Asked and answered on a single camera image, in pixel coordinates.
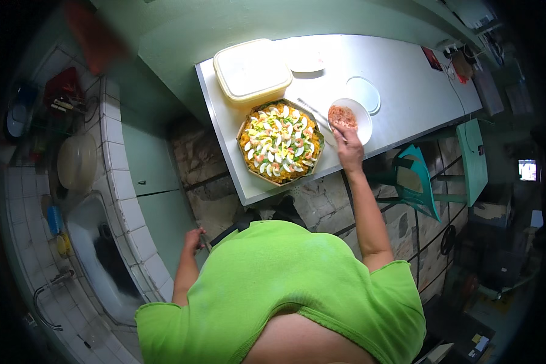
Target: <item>woman's left arm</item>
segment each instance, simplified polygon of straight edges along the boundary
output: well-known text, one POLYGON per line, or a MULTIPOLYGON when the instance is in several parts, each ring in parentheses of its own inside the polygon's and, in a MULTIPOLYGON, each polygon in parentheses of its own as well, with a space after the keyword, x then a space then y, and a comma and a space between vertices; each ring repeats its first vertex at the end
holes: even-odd
POLYGON ((190 287, 198 279, 199 272, 194 255, 198 248, 204 247, 204 245, 200 245, 200 234, 204 233, 206 233, 204 229, 198 228, 190 230, 184 236, 184 248, 182 248, 182 254, 180 254, 180 264, 178 264, 176 270, 174 293, 172 294, 172 303, 178 306, 188 305, 186 295, 190 287))

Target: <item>small screen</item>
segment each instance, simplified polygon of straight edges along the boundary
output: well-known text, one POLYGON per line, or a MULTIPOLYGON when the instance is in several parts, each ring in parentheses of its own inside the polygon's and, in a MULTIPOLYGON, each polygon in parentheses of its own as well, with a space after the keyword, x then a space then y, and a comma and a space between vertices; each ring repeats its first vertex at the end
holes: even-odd
POLYGON ((520 159, 517 161, 517 169, 520 180, 536 180, 536 161, 533 159, 520 159))

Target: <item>green t-shirt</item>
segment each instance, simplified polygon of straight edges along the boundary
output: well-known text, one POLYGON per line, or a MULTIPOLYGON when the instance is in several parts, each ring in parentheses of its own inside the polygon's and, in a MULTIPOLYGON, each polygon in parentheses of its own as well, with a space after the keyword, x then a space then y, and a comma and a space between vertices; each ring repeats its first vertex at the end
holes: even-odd
POLYGON ((188 306, 136 312, 146 363, 240 363, 282 309, 335 331, 382 364, 410 363, 426 334, 409 264, 369 273, 340 238, 259 221, 211 251, 188 306))

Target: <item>green cabinet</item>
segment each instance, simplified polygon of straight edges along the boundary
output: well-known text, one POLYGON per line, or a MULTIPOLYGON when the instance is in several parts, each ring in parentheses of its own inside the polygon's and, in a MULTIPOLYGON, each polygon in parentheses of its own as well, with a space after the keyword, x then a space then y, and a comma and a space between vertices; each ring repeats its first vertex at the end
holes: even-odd
POLYGON ((153 130, 139 113, 122 106, 123 141, 136 195, 180 188, 174 152, 165 132, 153 130))
MULTIPOLYGON (((196 228, 186 196, 183 191, 178 190, 140 196, 137 200, 158 255, 170 276, 174 278, 180 252, 184 246, 184 234, 196 228)), ((204 264, 207 257, 206 249, 196 254, 198 268, 204 264)))

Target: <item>white countertop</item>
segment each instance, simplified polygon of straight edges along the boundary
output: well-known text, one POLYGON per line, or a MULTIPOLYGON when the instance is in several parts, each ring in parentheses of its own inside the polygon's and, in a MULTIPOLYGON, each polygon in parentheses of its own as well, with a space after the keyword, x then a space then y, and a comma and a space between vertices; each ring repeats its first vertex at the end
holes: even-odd
MULTIPOLYGON (((364 158, 370 158, 428 132, 448 125, 465 113, 481 109, 481 102, 471 80, 461 84, 430 67, 420 46, 367 35, 309 35, 301 41, 320 50, 325 70, 312 79, 294 77, 284 98, 301 98, 327 115, 329 106, 344 97, 346 81, 361 76, 372 82, 381 98, 379 111, 372 116, 373 132, 364 146, 364 158)), ((283 47, 283 42, 275 41, 283 47)), ((449 65, 442 52, 434 51, 439 62, 449 65)), ((292 184, 276 187, 247 170, 236 143, 236 135, 249 106, 230 103, 221 91, 212 59, 196 65, 208 112, 234 186, 242 205, 257 202, 291 187, 321 178, 342 169, 335 149, 326 143, 315 173, 292 184)), ((320 127, 326 138, 333 137, 320 127)))

